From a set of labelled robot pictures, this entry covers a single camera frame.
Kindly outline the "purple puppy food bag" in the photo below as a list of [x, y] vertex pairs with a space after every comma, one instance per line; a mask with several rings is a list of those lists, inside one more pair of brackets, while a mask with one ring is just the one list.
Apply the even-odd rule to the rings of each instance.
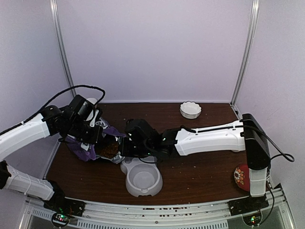
[[86, 144], [77, 141], [74, 137], [68, 136], [65, 139], [66, 146], [72, 151], [80, 160], [91, 161], [96, 159], [105, 159], [112, 163], [118, 164], [124, 160], [124, 157], [118, 152], [117, 156], [112, 159], [107, 159], [100, 156], [100, 151], [103, 147], [108, 146], [111, 143], [122, 142], [122, 139], [126, 137], [126, 134], [120, 133], [115, 127], [111, 126], [106, 120], [100, 118], [95, 125], [99, 125], [102, 128], [102, 136], [99, 138], [96, 144]]

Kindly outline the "grey double pet bowl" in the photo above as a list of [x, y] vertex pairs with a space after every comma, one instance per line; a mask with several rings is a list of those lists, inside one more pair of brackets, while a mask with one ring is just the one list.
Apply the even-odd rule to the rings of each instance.
[[163, 187], [163, 178], [157, 167], [157, 158], [127, 157], [121, 162], [121, 171], [126, 175], [127, 191], [134, 197], [155, 196]]

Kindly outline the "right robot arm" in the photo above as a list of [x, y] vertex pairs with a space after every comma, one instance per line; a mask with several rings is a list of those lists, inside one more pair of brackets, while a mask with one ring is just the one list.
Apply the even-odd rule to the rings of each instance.
[[263, 202], [267, 171], [271, 158], [267, 136], [251, 114], [228, 124], [203, 128], [166, 129], [158, 133], [144, 119], [130, 119], [125, 127], [126, 137], [118, 149], [122, 156], [145, 158], [154, 156], [166, 160], [175, 155], [224, 151], [246, 152], [250, 178], [250, 196], [244, 200], [247, 210], [255, 210]]

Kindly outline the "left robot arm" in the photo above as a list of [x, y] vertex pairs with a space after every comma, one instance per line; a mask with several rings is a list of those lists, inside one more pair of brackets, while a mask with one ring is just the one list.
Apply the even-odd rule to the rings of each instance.
[[69, 206], [68, 200], [55, 183], [20, 172], [8, 165], [5, 158], [32, 142], [55, 134], [62, 138], [69, 136], [84, 149], [89, 149], [89, 146], [98, 142], [102, 133], [101, 128], [95, 124], [101, 116], [97, 103], [95, 98], [85, 99], [77, 95], [68, 106], [47, 106], [29, 121], [1, 134], [0, 187], [49, 201], [58, 212], [64, 212]]

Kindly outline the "small white round bowl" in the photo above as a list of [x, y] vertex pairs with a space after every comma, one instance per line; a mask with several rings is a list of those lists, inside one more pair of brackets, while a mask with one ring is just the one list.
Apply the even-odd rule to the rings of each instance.
[[96, 104], [97, 103], [97, 99], [96, 98], [87, 98], [87, 101], [89, 101], [92, 104]]

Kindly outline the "white scalloped bowl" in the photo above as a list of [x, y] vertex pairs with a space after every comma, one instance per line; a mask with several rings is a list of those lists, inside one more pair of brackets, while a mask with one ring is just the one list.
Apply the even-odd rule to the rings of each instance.
[[184, 118], [196, 119], [201, 114], [202, 108], [195, 102], [183, 102], [180, 104], [180, 113]]

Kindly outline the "red floral plate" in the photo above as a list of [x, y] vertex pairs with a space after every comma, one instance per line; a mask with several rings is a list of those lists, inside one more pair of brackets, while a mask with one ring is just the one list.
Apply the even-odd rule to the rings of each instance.
[[247, 164], [239, 164], [235, 168], [234, 180], [240, 189], [247, 192], [250, 191], [249, 168]]

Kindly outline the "aluminium front rail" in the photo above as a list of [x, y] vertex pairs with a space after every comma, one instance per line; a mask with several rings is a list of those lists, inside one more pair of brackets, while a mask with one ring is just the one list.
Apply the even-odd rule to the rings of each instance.
[[[272, 190], [274, 208], [259, 227], [249, 226], [250, 214], [233, 216], [229, 201], [222, 200], [181, 205], [118, 205], [85, 201], [81, 217], [74, 217], [63, 229], [296, 229], [284, 192]], [[25, 216], [26, 229], [58, 229], [52, 224], [54, 213], [30, 200]]]

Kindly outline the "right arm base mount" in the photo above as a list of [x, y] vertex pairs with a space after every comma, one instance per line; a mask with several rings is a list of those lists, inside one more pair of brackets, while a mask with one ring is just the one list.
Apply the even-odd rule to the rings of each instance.
[[231, 216], [242, 215], [243, 221], [247, 226], [259, 226], [263, 220], [261, 210], [269, 207], [266, 196], [248, 196], [228, 202]]

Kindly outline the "right aluminium frame post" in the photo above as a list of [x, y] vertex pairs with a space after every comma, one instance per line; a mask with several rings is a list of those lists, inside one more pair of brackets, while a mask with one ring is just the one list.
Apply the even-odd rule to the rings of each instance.
[[251, 14], [250, 14], [250, 20], [249, 20], [249, 26], [248, 26], [248, 33], [246, 38], [246, 43], [244, 47], [244, 53], [242, 57], [241, 66], [238, 73], [237, 82], [235, 85], [234, 93], [231, 98], [230, 105], [232, 107], [236, 107], [237, 99], [239, 92], [242, 87], [242, 82], [246, 73], [248, 61], [250, 58], [251, 48], [254, 42], [255, 32], [257, 28], [258, 23], [258, 17], [259, 17], [259, 7], [260, 7], [260, 1], [259, 0], [253, 0], [252, 1], [252, 8], [251, 8]]

